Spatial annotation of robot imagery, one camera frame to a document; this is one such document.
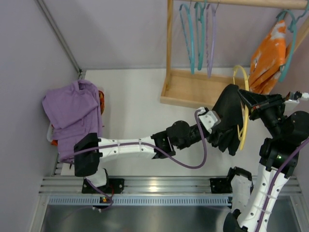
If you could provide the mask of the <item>yellow plastic hanger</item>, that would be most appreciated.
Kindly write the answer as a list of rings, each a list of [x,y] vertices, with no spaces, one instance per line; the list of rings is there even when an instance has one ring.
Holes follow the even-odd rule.
[[[245,71],[245,69],[241,66],[241,65],[235,65],[233,68],[233,84],[236,84],[236,74],[238,72],[238,70],[242,71],[243,74],[243,79],[244,79],[244,89],[246,91],[249,91],[249,77]],[[247,106],[244,106],[244,121],[243,121],[243,127],[240,130],[239,126],[237,126],[237,130],[238,130],[238,139],[240,141],[239,144],[239,149],[243,150],[245,141],[246,141],[246,136],[247,136],[247,129],[248,129],[248,121],[249,121],[249,109]]]

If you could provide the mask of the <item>black trousers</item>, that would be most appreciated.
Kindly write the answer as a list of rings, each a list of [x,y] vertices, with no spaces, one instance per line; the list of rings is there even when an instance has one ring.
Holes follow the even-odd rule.
[[[229,84],[224,88],[216,104],[212,108],[217,113],[221,122],[212,130],[208,142],[221,152],[228,150],[234,156],[239,148],[238,131],[243,128],[243,116],[239,87]]]

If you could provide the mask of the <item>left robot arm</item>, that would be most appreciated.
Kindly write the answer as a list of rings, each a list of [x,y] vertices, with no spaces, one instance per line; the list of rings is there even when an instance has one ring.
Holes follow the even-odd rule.
[[[109,178],[103,163],[127,157],[151,160],[169,158],[185,168],[199,169],[207,160],[206,143],[234,156],[244,147],[251,113],[250,105],[243,96],[245,93],[245,90],[229,85],[222,91],[212,110],[200,107],[195,111],[196,124],[189,125],[179,120],[164,131],[148,137],[111,140],[90,133],[74,146],[74,175],[86,178],[97,188],[105,187]],[[174,158],[176,149],[183,150],[198,142],[203,143],[204,149],[201,164],[190,166]]]

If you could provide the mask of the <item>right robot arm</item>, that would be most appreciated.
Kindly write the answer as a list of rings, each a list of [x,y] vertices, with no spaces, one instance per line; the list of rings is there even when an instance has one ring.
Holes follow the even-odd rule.
[[[286,116],[285,108],[295,108],[300,100],[307,101],[309,95],[297,91],[283,97],[239,90],[239,96],[249,110],[249,119],[262,120],[272,137],[266,138],[260,148],[255,182],[250,172],[242,168],[229,170],[232,209],[223,230],[265,232],[278,195],[297,166],[299,151],[309,142],[309,114],[296,111]]]

